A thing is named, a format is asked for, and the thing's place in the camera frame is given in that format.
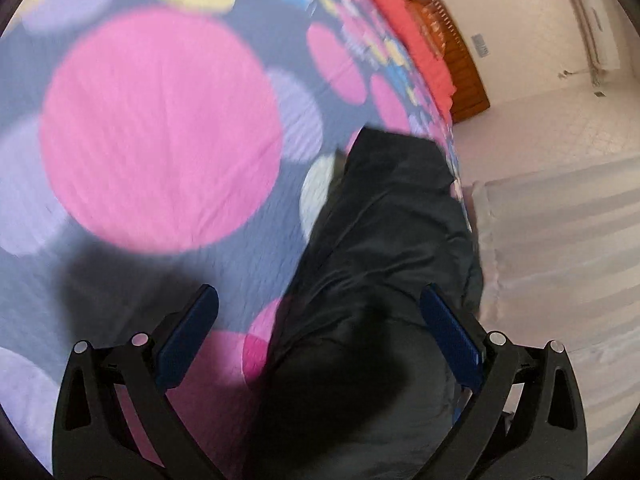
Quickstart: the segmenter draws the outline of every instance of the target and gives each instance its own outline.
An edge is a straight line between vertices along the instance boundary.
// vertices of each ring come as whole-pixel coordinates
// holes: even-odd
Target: white wall-mounted air conditioner
[[[618,46],[602,0],[571,0],[592,68],[598,72],[620,68]]]

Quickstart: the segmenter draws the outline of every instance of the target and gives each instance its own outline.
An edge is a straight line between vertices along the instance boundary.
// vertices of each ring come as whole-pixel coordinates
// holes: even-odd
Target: silver screw
[[[502,346],[507,342],[507,338],[502,332],[491,332],[489,334],[489,341],[494,345]]]
[[[144,346],[149,341],[149,336],[144,332],[140,332],[131,338],[131,344],[133,346]]]
[[[74,352],[76,354],[81,354],[82,352],[84,352],[87,348],[89,348],[89,344],[87,343],[87,341],[78,341],[75,345],[74,345]]]
[[[551,349],[554,352],[558,352],[559,354],[561,354],[562,352],[564,352],[564,345],[559,341],[553,340],[551,342]]]

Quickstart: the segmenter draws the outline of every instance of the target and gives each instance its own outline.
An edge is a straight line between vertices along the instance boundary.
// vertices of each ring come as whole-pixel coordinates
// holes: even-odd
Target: wooden headboard
[[[446,41],[444,59],[451,72],[453,84],[458,89],[453,95],[451,107],[453,122],[459,123],[487,110],[490,103],[476,64],[442,0],[408,1],[425,6],[431,14],[437,16],[444,27]]]

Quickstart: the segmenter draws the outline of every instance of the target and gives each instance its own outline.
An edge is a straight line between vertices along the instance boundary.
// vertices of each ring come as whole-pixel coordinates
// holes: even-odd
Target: red pillow
[[[424,41],[414,17],[407,9],[407,1],[373,1],[400,41],[404,43],[416,68],[427,83],[438,110],[444,118],[450,120],[451,96],[456,91],[456,87],[451,81],[451,73],[444,59],[436,58],[429,45]]]

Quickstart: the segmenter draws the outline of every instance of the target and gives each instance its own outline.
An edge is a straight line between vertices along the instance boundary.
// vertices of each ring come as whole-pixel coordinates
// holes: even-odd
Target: bed
[[[370,0],[23,0],[0,77],[0,403],[47,468],[74,342],[148,332],[210,283],[220,315],[168,397],[238,478],[335,152],[372,124],[457,172],[450,117]]]

